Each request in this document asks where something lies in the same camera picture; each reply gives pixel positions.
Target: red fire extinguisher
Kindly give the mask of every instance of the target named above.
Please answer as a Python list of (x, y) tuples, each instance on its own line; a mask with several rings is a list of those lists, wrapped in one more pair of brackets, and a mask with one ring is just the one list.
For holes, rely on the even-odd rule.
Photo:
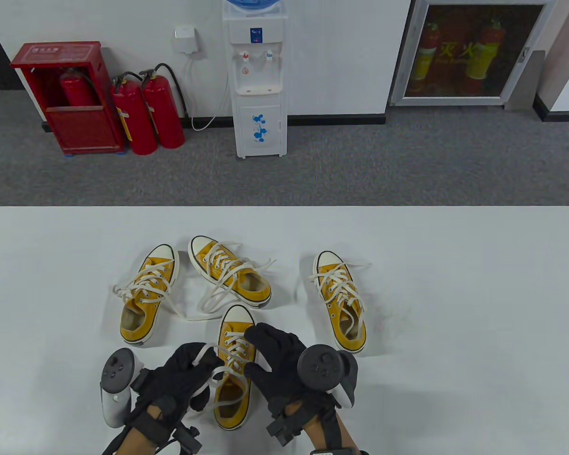
[(74, 68), (66, 69), (59, 78), (70, 106), (97, 106), (99, 100), (89, 77)]
[(419, 93), (422, 91), (426, 76), (428, 76), (428, 71), (430, 71), (430, 65), (432, 65), (432, 60), (434, 60), (434, 55), (440, 43), (441, 31), (438, 24), (428, 22), (419, 40), (417, 55), (415, 55), (415, 61), (411, 70), (408, 85), (408, 91), (410, 93)]
[(472, 57), (468, 60), (462, 80), (462, 95), (471, 97), (482, 95), (486, 73), (499, 51), (499, 46), (504, 42), (505, 36), (506, 30), (497, 19), (493, 19), (490, 25), (482, 29), (479, 42), (473, 48)]
[(146, 100), (147, 108), (150, 111), (158, 139), (160, 144), (165, 149), (177, 149), (184, 145), (185, 135), (177, 106), (174, 103), (173, 92), (170, 88), (169, 80), (164, 76), (159, 76), (156, 71), (161, 67), (165, 67), (171, 73), (171, 76), (176, 84), (177, 90), (180, 94), (183, 106), (185, 108), (185, 101), (183, 94), (174, 76), (173, 70), (170, 69), (165, 63), (159, 64), (153, 70), (141, 71), (139, 74), (145, 76), (142, 83), (143, 97)]
[(116, 76), (111, 85), (111, 95), (133, 153), (149, 155), (158, 148), (154, 124), (143, 99), (141, 84), (127, 80), (127, 75), (142, 80), (137, 74), (130, 72)]

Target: black glove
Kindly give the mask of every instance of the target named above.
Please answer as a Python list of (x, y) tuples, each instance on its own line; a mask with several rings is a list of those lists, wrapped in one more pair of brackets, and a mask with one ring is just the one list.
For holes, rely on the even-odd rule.
[(170, 396), (176, 402), (174, 412), (165, 416), (161, 425), (166, 428), (175, 428), (181, 422), (188, 407), (195, 411), (201, 411), (209, 402), (211, 392), (206, 388), (198, 396), (192, 395), (211, 377), (211, 373), (218, 366), (223, 366), (223, 360), (215, 355), (213, 349), (209, 349), (198, 366), (193, 366), (192, 361), (196, 358), (205, 343), (187, 343), (177, 348), (174, 354), (167, 360), (164, 366), (150, 371), (138, 390), (139, 398), (135, 403), (135, 409), (127, 418), (125, 424), (131, 422), (146, 411), (147, 407), (157, 399)]
[(331, 395), (309, 389), (299, 378), (297, 362), (306, 346), (296, 335), (259, 323), (246, 329), (245, 339), (260, 351), (272, 368), (268, 373), (254, 362), (245, 365), (245, 376), (259, 388), (268, 403), (274, 399), (286, 399), (286, 404), (302, 401), (317, 411), (324, 406), (339, 407)]

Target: canvas sneaker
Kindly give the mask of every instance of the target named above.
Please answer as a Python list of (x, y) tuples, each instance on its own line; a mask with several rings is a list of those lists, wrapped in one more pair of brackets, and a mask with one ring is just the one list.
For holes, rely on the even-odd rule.
[(258, 266), (247, 258), (237, 258), (222, 243), (205, 236), (192, 238), (187, 252), (192, 266), (200, 276), (214, 285), (211, 292), (200, 301), (200, 312), (216, 312), (219, 303), (228, 293), (254, 308), (262, 308), (270, 301), (272, 288), (259, 272), (265, 270), (271, 262)]
[(243, 374), (246, 362), (254, 362), (256, 349), (245, 340), (245, 330), (255, 322), (242, 305), (228, 309), (221, 320), (219, 357), (236, 375), (224, 373), (215, 391), (215, 420), (223, 429), (237, 429), (245, 423), (250, 402), (250, 380)]
[(334, 252), (323, 251), (314, 259), (310, 279), (326, 305), (339, 347), (350, 353), (361, 351), (367, 342), (365, 311), (348, 265)]
[(163, 301), (172, 304), (169, 294), (179, 273), (179, 254), (171, 245), (155, 247), (139, 272), (128, 283), (112, 291), (124, 302), (120, 317), (120, 335), (130, 344), (141, 346), (156, 327)]

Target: gray carpet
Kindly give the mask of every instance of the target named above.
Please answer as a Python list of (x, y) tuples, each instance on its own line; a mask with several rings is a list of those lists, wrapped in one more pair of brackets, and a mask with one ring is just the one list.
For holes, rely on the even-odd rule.
[(292, 127), (284, 158), (232, 129), (180, 150), (63, 158), (25, 92), (0, 91), (0, 205), (569, 205), (569, 123), (500, 108), (388, 109), (385, 126)]

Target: shoe sole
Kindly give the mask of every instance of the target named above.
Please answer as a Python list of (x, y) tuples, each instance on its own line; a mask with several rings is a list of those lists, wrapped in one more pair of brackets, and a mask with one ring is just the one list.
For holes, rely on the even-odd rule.
[[(232, 308), (233, 306), (241, 306), (242, 308), (245, 308), (245, 307), (242, 306), (242, 305), (232, 305), (230, 308)], [(256, 323), (255, 323), (255, 319), (253, 318), (253, 315), (250, 313), (250, 311), (248, 311), (248, 309), (245, 308), (245, 310), (246, 310), (246, 312), (248, 312), (248, 315), (250, 316), (250, 319), (253, 321), (253, 325), (255, 325)], [(221, 337), (221, 331), (223, 330), (223, 320), (226, 318), (226, 314), (228, 314), (227, 311), (226, 311), (226, 312), (223, 314), (223, 316), (221, 317), (221, 324), (219, 325), (219, 336), (220, 336), (220, 337)], [(256, 361), (256, 360), (257, 360), (257, 349), (255, 350), (255, 358), (252, 360), (252, 362), (254, 362), (254, 361)], [(250, 410), (250, 403), (251, 403), (251, 400), (253, 399), (253, 397), (251, 396), (251, 393), (252, 393), (252, 391), (253, 391), (253, 388), (254, 388), (254, 387), (253, 387), (253, 383), (248, 384), (248, 407), (247, 407), (247, 412), (246, 412), (245, 417), (243, 418), (242, 422), (240, 422), (239, 424), (237, 424), (236, 427), (233, 427), (233, 428), (222, 427), (222, 426), (220, 425), (220, 423), (217, 421), (217, 418), (215, 418), (215, 413), (213, 412), (213, 418), (215, 418), (215, 423), (217, 423), (217, 425), (219, 425), (219, 427), (220, 427), (221, 429), (224, 429), (224, 430), (226, 430), (226, 431), (233, 431), (233, 430), (235, 430), (235, 429), (237, 429), (237, 428), (240, 428), (241, 426), (243, 426), (243, 425), (245, 424), (246, 419), (247, 419), (247, 417), (248, 417), (248, 410)]]
[[(173, 276), (172, 276), (171, 281), (169, 283), (172, 287), (174, 285), (174, 282), (177, 281), (177, 277), (179, 276), (179, 262), (180, 262), (180, 260), (179, 260), (179, 252), (176, 249), (172, 248), (171, 245), (167, 245), (167, 246), (170, 247), (170, 249), (172, 249), (173, 256), (174, 256)], [(149, 257), (150, 257), (150, 255), (148, 254), (143, 261), (144, 264), (146, 263), (146, 260)], [(143, 268), (143, 266), (141, 266), (139, 268), (139, 271), (137, 271), (137, 273), (139, 273), (142, 268)], [(129, 341), (125, 340), (124, 337), (122, 337), (122, 336), (120, 336), (120, 338), (122, 338), (122, 340), (124, 340), (124, 342), (127, 343), (127, 345), (129, 345), (129, 346), (137, 346), (137, 347), (143, 346), (143, 344), (146, 343), (150, 339), (150, 337), (154, 333), (154, 328), (159, 323), (158, 318), (160, 317), (160, 314), (161, 314), (160, 309), (161, 309), (162, 305), (163, 305), (162, 303), (159, 303), (158, 309), (156, 310), (156, 317), (154, 318), (154, 324), (152, 324), (152, 327), (150, 327), (150, 331), (148, 332), (148, 334), (145, 337), (141, 338), (141, 340), (136, 341), (136, 342), (129, 342)]]
[[(316, 255), (316, 257), (314, 258), (314, 262), (313, 262), (313, 265), (312, 265), (312, 266), (313, 266), (314, 273), (318, 273), (318, 272), (319, 272), (319, 257), (321, 256), (322, 253), (323, 253), (323, 252), (318, 253), (318, 254)], [(319, 291), (319, 297), (321, 298), (321, 300), (323, 301), (323, 303), (326, 305), (326, 302), (324, 301), (324, 297), (323, 297), (322, 292), (321, 292), (321, 283), (319, 282), (318, 277), (316, 277), (316, 278), (314, 279), (314, 284), (315, 284), (315, 286), (316, 286), (316, 290)], [(362, 351), (362, 350), (365, 348), (365, 345), (367, 344), (367, 341), (365, 340), (365, 344), (363, 344), (362, 347), (361, 347), (360, 349), (357, 349), (356, 351), (352, 351), (352, 349), (347, 349), (347, 347), (341, 346), (341, 343), (339, 342), (339, 340), (337, 340), (337, 336), (336, 336), (336, 334), (335, 334), (335, 329), (334, 329), (334, 327), (333, 327), (333, 323), (330, 321), (331, 318), (330, 318), (330, 316), (329, 316), (328, 309), (327, 309), (326, 314), (327, 314), (327, 318), (328, 318), (328, 321), (329, 321), (330, 329), (331, 329), (331, 331), (333, 332), (333, 340), (335, 341), (336, 345), (337, 345), (340, 349), (342, 349), (343, 351), (347, 351), (348, 353), (351, 353), (351, 354), (358, 354), (358, 353), (360, 353), (360, 351)]]
[[(202, 266), (198, 263), (198, 260), (196, 260), (196, 256), (194, 256), (194, 253), (192, 252), (192, 242), (194, 241), (194, 238), (192, 238), (190, 240), (190, 243), (188, 243), (187, 245), (187, 255), (190, 258), (190, 262), (192, 263), (192, 266), (196, 269), (196, 271), (199, 273), (199, 275), (204, 278), (205, 280), (207, 280), (208, 282), (211, 282), (215, 285), (217, 285), (217, 280), (213, 279), (212, 276), (208, 275), (206, 273), (206, 271), (202, 268)], [(223, 286), (223, 284), (220, 284), (220, 288), (226, 290), (227, 288)], [(230, 291), (230, 294), (232, 294), (234, 297), (236, 297), (237, 299), (239, 299), (242, 303), (246, 303), (249, 306), (252, 306), (253, 308), (263, 308), (265, 305), (267, 305), (270, 302), (270, 299), (272, 299), (272, 290), (270, 290), (270, 295), (267, 298), (267, 300), (257, 303), (255, 301), (250, 301), (245, 299), (245, 297), (237, 294), (236, 292), (232, 292)]]

